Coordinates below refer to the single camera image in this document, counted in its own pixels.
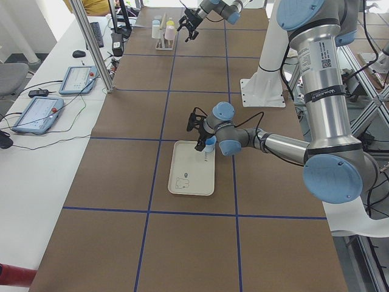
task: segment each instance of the gray chair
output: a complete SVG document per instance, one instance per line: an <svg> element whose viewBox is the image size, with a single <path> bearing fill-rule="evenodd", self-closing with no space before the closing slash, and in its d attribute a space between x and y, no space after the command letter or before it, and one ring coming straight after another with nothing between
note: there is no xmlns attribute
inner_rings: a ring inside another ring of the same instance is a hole
<svg viewBox="0 0 389 292"><path fill-rule="evenodd" d="M0 97L15 94L29 72L24 63L0 64Z"/></svg>

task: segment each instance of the blue framed tablet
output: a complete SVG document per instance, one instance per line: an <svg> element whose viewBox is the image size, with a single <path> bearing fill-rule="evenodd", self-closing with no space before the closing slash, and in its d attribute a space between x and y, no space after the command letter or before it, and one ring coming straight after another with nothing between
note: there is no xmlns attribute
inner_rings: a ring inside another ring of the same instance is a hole
<svg viewBox="0 0 389 292"><path fill-rule="evenodd" d="M62 95L88 93L93 88L97 74L95 66L69 67L59 93Z"/></svg>
<svg viewBox="0 0 389 292"><path fill-rule="evenodd" d="M62 112L63 104L63 99L60 97L35 96L11 127L12 131L44 134Z"/></svg>

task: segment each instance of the red cylinder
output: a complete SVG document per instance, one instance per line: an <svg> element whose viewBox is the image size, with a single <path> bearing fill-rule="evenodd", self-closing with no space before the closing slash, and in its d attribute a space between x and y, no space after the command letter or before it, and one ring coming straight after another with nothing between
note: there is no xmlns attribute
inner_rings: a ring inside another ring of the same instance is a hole
<svg viewBox="0 0 389 292"><path fill-rule="evenodd" d="M0 285L29 287L35 277L36 270L25 269L0 263Z"/></svg>

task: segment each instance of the white table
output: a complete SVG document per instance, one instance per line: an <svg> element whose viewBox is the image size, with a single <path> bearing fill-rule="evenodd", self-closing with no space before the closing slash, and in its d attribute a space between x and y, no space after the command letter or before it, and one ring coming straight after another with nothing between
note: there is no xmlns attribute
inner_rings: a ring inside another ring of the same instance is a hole
<svg viewBox="0 0 389 292"><path fill-rule="evenodd" d="M90 22L98 21L104 33L104 47L100 49L103 58L109 57L111 32L104 17L91 17ZM73 58L74 50L84 50L86 57ZM47 56L28 86L51 80L62 80L69 66L93 65L92 57L86 50L85 41L76 21ZM59 83L41 85L57 91ZM11 133L15 145L30 148L39 147L60 139L86 136L91 133L105 99L104 84L100 78L93 90L84 95L85 110L80 114L74 127L65 133L51 133L44 136L31 136ZM21 112L30 102L26 92L22 93L9 113ZM74 96L63 97L69 103ZM52 131L70 127L84 103L77 97L65 107ZM10 116L13 124L17 116ZM3 120L0 127L7 124ZM60 142L35 151L11 147L0 151L0 263L37 269L51 233L61 212L74 175L81 161L89 138ZM1 292L27 291L26 288L0 286Z"/></svg>

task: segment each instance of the black computer mouse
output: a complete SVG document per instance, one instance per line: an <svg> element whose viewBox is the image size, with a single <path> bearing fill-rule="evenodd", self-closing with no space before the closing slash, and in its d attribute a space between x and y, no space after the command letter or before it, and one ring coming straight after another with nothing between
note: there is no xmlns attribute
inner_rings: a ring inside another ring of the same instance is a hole
<svg viewBox="0 0 389 292"><path fill-rule="evenodd" d="M86 56L86 53L83 50L75 50L72 56L73 58L82 58Z"/></svg>
<svg viewBox="0 0 389 292"><path fill-rule="evenodd" d="M0 130L0 148L7 149L13 145L13 141L10 138L10 135L7 132Z"/></svg>

